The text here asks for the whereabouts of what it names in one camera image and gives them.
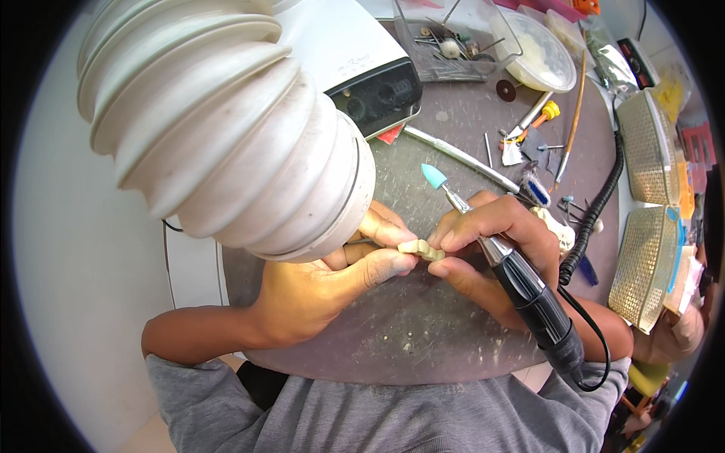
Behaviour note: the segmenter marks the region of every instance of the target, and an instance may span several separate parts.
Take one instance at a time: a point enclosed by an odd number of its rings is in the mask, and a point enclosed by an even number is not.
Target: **forearm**
[[[631,357],[634,348],[634,339],[629,326],[615,312],[581,297],[575,297],[579,304],[589,313],[589,316],[602,331],[612,362],[622,357]],[[567,301],[559,296],[559,301],[566,314],[574,323],[574,328],[581,338],[584,346],[584,360],[587,362],[604,362],[604,346],[599,336],[594,332],[589,323]]]
[[[249,310],[236,307],[189,307],[162,313],[146,323],[141,335],[144,357],[197,365],[242,349],[259,349],[265,340]]]

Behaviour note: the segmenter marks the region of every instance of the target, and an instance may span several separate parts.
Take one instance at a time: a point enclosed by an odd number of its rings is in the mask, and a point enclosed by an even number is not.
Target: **cutting disc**
[[[508,80],[499,80],[496,84],[496,94],[506,102],[513,102],[516,99],[516,88]]]

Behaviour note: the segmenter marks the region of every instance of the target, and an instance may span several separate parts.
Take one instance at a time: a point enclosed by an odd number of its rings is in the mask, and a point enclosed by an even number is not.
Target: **floor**
[[[239,368],[242,359],[235,357],[231,354],[221,357],[222,360],[227,362],[233,369]],[[551,365],[549,362],[544,362],[533,367],[524,368],[519,371],[514,371],[513,374],[518,380],[523,382],[532,391],[538,392],[541,387],[549,378],[551,373]],[[136,431],[136,434],[131,436],[117,453],[176,453],[176,449],[169,439],[169,433],[166,429],[166,424],[161,420],[160,413],[156,412],[151,419],[146,422],[140,430]]]

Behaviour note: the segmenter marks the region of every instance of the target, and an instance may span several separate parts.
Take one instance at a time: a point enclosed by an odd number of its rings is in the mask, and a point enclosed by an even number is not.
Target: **micromotor handpiece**
[[[461,214],[473,208],[445,185],[447,178],[435,167],[423,164],[423,174],[435,188],[442,188],[450,204]],[[511,299],[521,319],[559,375],[571,374],[581,382],[584,348],[576,329],[554,292],[536,268],[504,236],[478,237],[486,260]]]

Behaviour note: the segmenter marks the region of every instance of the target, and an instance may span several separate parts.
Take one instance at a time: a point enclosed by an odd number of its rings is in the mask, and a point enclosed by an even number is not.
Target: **yellow cap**
[[[547,120],[551,120],[561,115],[561,111],[559,110],[559,106],[554,101],[548,101],[544,105],[544,108],[542,108],[542,114],[546,115]]]

